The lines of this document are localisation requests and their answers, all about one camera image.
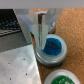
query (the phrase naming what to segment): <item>blue paint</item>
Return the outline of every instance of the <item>blue paint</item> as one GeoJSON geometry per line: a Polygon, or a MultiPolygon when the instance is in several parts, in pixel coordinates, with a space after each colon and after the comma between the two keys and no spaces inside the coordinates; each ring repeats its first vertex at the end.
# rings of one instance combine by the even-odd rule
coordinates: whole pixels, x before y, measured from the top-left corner
{"type": "Polygon", "coordinates": [[[57,56],[62,51],[62,44],[58,39],[47,38],[45,48],[42,51],[50,57],[57,56]]]}

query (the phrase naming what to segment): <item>blue liquid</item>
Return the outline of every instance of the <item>blue liquid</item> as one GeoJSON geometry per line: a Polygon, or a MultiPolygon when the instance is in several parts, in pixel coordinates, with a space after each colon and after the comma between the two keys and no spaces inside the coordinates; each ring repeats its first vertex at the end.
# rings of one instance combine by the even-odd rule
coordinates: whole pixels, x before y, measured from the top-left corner
{"type": "Polygon", "coordinates": [[[62,51],[62,44],[58,39],[47,38],[45,48],[42,51],[50,57],[57,56],[62,51]]]}

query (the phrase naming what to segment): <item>brown surface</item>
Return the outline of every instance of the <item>brown surface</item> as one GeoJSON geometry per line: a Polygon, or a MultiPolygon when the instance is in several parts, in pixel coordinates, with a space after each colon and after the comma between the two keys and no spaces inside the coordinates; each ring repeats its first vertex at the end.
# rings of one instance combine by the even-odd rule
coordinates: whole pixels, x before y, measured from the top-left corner
{"type": "Polygon", "coordinates": [[[70,70],[84,84],[84,8],[63,9],[63,14],[56,21],[55,34],[67,43],[68,54],[63,65],[54,69],[48,69],[37,61],[42,84],[48,74],[57,69],[70,70]]]}

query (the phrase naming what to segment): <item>green paint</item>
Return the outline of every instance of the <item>green paint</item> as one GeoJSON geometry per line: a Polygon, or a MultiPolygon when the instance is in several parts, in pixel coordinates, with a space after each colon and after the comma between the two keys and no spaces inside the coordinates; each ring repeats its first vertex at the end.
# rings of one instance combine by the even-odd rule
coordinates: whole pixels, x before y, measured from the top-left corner
{"type": "Polygon", "coordinates": [[[67,76],[59,76],[55,78],[51,84],[75,84],[70,78],[67,76]]]}

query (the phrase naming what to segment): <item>cork surface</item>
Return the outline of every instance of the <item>cork surface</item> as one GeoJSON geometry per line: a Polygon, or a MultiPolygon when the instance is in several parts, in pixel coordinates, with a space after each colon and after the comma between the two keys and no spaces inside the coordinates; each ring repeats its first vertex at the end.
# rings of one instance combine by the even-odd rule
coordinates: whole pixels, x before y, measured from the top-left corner
{"type": "Polygon", "coordinates": [[[46,68],[37,61],[42,84],[45,78],[57,69],[67,69],[73,72],[81,84],[84,84],[84,8],[63,9],[62,15],[56,21],[55,34],[65,40],[68,54],[63,65],[54,69],[46,68]]]}

